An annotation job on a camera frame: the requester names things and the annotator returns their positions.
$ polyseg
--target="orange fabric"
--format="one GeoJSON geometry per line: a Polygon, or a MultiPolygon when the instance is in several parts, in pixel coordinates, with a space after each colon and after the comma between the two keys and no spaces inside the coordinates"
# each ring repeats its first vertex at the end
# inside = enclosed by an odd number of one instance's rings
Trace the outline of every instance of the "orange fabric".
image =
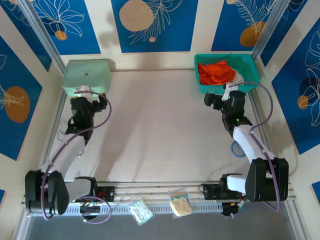
{"type": "Polygon", "coordinates": [[[232,82],[236,75],[226,60],[207,65],[198,63],[198,73],[202,85],[224,85],[232,82]]]}

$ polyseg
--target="mint green box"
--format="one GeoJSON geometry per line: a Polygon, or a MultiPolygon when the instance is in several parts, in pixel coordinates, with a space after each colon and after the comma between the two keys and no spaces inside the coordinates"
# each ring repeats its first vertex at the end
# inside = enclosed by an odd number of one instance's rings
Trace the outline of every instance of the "mint green box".
{"type": "Polygon", "coordinates": [[[74,90],[90,86],[93,92],[108,93],[111,72],[106,59],[71,60],[66,65],[62,87],[66,94],[74,97],[74,90]]]}

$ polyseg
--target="teal basket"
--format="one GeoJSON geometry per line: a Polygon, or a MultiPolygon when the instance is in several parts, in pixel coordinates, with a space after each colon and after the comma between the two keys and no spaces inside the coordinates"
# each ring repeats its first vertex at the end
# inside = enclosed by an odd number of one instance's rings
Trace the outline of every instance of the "teal basket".
{"type": "MultiPolygon", "coordinates": [[[[195,77],[202,93],[224,94],[225,90],[223,85],[202,85],[199,80],[198,71],[198,63],[207,65],[214,64],[221,60],[226,60],[230,67],[232,67],[234,70],[237,70],[238,73],[243,76],[245,82],[260,83],[258,70],[250,54],[196,54],[194,56],[195,77]]],[[[256,86],[257,85],[255,84],[244,84],[240,85],[238,90],[247,93],[256,86]]]]}

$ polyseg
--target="blue cable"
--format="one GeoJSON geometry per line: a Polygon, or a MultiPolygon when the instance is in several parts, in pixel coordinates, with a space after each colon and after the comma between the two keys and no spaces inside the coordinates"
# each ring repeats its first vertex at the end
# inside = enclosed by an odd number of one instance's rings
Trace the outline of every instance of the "blue cable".
{"type": "Polygon", "coordinates": [[[230,149],[231,149],[232,154],[233,154],[235,157],[237,157],[237,158],[243,158],[243,157],[246,156],[245,152],[244,152],[243,149],[240,147],[239,143],[237,143],[236,141],[233,141],[233,143],[231,144],[230,149]],[[238,155],[238,154],[235,153],[235,151],[234,151],[234,146],[235,146],[235,144],[236,144],[238,150],[243,153],[243,155],[238,155]]]}

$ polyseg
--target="clear plastic package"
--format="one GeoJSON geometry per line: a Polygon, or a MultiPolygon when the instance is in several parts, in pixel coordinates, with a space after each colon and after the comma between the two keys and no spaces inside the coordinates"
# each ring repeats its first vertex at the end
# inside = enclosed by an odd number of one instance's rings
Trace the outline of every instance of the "clear plastic package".
{"type": "Polygon", "coordinates": [[[155,216],[140,197],[131,200],[128,207],[138,226],[141,226],[155,216]]]}
{"type": "Polygon", "coordinates": [[[173,218],[180,218],[193,213],[189,193],[186,189],[180,188],[169,191],[170,205],[174,213],[173,218]]]}

